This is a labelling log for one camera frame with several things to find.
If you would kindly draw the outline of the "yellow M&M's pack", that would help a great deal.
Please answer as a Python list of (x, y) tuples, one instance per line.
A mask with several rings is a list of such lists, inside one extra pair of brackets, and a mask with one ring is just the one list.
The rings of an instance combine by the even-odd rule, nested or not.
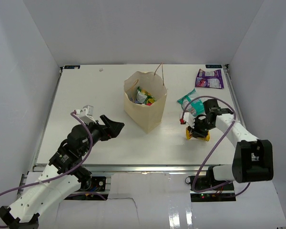
[(201, 139), (207, 142), (210, 140), (209, 131), (194, 129), (190, 126), (186, 128), (185, 135), (187, 140), (190, 140), (191, 138)]

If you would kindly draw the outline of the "teal snack pack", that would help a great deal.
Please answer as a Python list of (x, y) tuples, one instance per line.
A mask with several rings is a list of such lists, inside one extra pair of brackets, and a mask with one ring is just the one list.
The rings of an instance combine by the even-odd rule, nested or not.
[(181, 108), (186, 112), (190, 112), (194, 117), (201, 115), (204, 112), (204, 105), (201, 99), (197, 99), (191, 102), (194, 98), (197, 98), (199, 95), (195, 89), (177, 100), (177, 103), (181, 105)]

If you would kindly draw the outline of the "beige paper bag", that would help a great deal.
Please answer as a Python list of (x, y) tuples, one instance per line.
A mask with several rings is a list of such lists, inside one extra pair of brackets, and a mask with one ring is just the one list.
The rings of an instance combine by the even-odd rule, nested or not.
[[(137, 87), (146, 90), (156, 98), (152, 105), (134, 103)], [(157, 71), (136, 71), (124, 81), (124, 111), (145, 132), (154, 130), (162, 121), (167, 98), (167, 88), (164, 84), (164, 74), (159, 76)]]

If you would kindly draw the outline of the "green Fox's candy bag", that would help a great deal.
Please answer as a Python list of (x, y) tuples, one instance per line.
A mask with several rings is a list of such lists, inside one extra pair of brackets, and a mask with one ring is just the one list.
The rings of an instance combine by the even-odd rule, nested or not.
[(136, 92), (136, 97), (134, 99), (134, 103), (146, 105), (145, 102), (148, 98), (156, 99), (146, 90), (141, 89), (140, 87), (137, 87), (137, 92)]

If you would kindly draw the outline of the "purple snack pack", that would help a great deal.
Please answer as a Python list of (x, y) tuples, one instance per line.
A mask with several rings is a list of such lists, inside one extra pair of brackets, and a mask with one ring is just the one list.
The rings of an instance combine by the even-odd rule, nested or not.
[(200, 69), (196, 76), (195, 87), (224, 89), (221, 70), (204, 71)]

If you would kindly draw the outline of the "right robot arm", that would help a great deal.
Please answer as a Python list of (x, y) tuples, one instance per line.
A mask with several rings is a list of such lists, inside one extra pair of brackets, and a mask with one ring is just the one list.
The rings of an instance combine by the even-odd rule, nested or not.
[(252, 183), (269, 181), (274, 177), (273, 147), (269, 140), (261, 140), (247, 131), (236, 120), (231, 107), (221, 108), (217, 99), (210, 98), (203, 103), (204, 114), (194, 117), (183, 112), (181, 124), (187, 124), (186, 138), (208, 141), (209, 132), (218, 129), (223, 133), (219, 139), (227, 138), (235, 148), (231, 164), (210, 166), (204, 177), (196, 175), (192, 181), (194, 192), (217, 190), (236, 181)]

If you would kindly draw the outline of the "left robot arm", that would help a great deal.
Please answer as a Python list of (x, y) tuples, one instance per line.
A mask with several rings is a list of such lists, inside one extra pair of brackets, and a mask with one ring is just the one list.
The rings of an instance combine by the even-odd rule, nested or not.
[(43, 214), (77, 190), (91, 186), (92, 173), (82, 166), (98, 141), (116, 138), (124, 123), (101, 115), (103, 124), (89, 116), (77, 117), (72, 128), (37, 181), (24, 186), (22, 196), (9, 206), (0, 207), (2, 228), (36, 229)]

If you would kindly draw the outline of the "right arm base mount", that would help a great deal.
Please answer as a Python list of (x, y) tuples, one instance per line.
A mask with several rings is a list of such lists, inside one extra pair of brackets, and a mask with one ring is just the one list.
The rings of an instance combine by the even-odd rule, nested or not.
[(190, 186), (190, 196), (192, 203), (203, 203), (203, 202), (233, 202), (236, 201), (235, 188), (233, 183), (227, 184), (225, 186), (220, 186), (218, 188), (214, 188), (214, 186), (220, 185), (225, 181), (211, 181), (207, 177), (198, 178), (195, 189), (203, 190), (211, 188), (211, 190), (204, 193), (196, 193), (192, 189), (192, 183), (194, 181), (195, 176), (188, 176), (185, 179), (185, 183)]

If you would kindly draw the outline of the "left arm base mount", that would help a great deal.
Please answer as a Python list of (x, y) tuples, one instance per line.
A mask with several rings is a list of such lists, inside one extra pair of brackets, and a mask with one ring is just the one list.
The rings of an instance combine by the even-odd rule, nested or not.
[(106, 177), (92, 177), (81, 189), (70, 194), (65, 200), (106, 201)]

